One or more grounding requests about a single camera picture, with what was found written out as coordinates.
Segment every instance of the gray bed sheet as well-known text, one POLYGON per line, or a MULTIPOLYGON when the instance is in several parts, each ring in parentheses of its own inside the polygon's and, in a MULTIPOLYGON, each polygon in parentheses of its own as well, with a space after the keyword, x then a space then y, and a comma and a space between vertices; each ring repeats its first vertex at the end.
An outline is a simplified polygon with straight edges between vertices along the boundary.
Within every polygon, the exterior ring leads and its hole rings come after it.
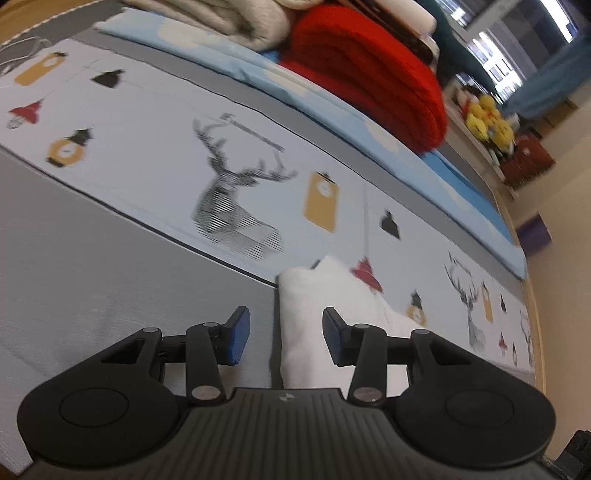
MULTIPOLYGON (((30 34, 53 42, 77 34, 263 112, 398 200, 522 297, 518 279, 455 221, 302 113, 187 60, 83 31, 120 10, 117 2, 103 0, 30 34)), ((1 148, 0 172, 0 462, 13 470, 27 463, 16 412, 29 390, 145 326, 176 335, 195 323, 222 322, 246 305, 251 337, 241 364, 222 372, 226 388, 281 386, 273 286, 114 214, 1 148)), ((171 366, 165 383, 182 393, 183 367, 171 366)))

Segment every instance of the yellow stuffed toy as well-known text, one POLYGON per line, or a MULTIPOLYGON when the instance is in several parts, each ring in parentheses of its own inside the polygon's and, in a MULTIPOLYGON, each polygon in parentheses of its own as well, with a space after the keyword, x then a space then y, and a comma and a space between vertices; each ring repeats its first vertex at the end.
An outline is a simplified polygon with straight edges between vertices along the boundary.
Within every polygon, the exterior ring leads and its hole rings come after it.
POLYGON ((469 113, 466 117, 466 126, 472 135, 477 140, 485 142, 488 140, 488 127, 483 120, 474 116, 473 113, 469 113))
POLYGON ((493 115, 489 115, 484 119, 484 123, 487 128, 494 127, 497 122, 498 118, 494 117, 493 115))
POLYGON ((479 103, 471 103, 468 109, 468 113, 471 113, 480 120, 484 120, 487 117, 486 112, 479 103))
POLYGON ((478 97, 478 103, 480 104, 480 106, 482 107, 483 110, 486 110, 489 112, 496 110, 495 99, 493 97, 491 97, 490 95, 480 95, 478 97))
POLYGON ((500 119, 492 127, 492 142, 503 153, 509 153, 513 145, 515 134, 507 120, 500 119))

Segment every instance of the yellow tag print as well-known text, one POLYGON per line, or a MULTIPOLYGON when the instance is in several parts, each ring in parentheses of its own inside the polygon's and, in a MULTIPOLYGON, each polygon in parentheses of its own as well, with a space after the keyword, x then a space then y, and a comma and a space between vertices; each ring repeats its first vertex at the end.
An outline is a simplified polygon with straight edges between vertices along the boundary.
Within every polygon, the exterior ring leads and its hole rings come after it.
POLYGON ((312 172, 308 183, 304 216, 310 222, 333 233, 336 227, 338 197, 339 187, 329 178, 328 174, 312 172))
POLYGON ((31 65, 27 70, 15 76, 15 83, 18 83, 23 87, 29 86, 39 78, 43 77, 46 73, 49 73, 57 66, 64 63, 66 61, 66 56, 67 53, 61 51, 46 55, 36 64, 31 65))
POLYGON ((423 311, 423 301, 416 290, 411 295, 411 303, 407 308, 407 317, 417 322, 421 327, 427 324, 427 317, 423 311))
POLYGON ((60 138, 49 146, 47 161, 55 167, 68 167, 84 158, 86 143, 92 138, 90 129, 76 130, 71 137, 60 138))
POLYGON ((482 303, 484 305, 484 315, 489 322, 493 322, 494 318, 492 317, 492 306, 491 306, 491 296, 488 293, 488 288, 482 282, 482 303))

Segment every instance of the light blue blanket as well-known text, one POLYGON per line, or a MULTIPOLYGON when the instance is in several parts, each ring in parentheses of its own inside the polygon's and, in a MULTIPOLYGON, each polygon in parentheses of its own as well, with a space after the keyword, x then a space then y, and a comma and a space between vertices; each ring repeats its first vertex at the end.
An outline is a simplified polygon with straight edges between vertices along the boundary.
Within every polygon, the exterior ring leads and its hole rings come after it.
POLYGON ((437 175, 448 182, 464 199, 472 204, 481 214, 488 218, 503 236, 511 241, 511 232, 499 212, 491 205, 482 193, 466 176, 437 150, 421 155, 421 159, 429 165, 437 175))
POLYGON ((525 278, 523 250, 504 232, 390 133, 319 85, 220 35, 150 12, 126 9, 95 27, 228 75, 305 113, 437 205, 525 278))

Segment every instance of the bed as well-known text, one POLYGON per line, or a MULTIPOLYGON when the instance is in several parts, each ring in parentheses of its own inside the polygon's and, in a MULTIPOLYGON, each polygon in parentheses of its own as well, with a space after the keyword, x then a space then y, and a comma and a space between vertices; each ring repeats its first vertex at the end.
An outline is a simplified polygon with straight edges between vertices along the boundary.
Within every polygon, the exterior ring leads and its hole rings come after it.
POLYGON ((29 461, 15 418, 30 389, 145 326, 176 335, 246 305, 225 385, 281 388, 277 277, 329 254, 371 263, 372 294, 417 327, 534 381, 525 259, 481 188, 171 22, 102 0, 0 51, 0 463, 29 461))

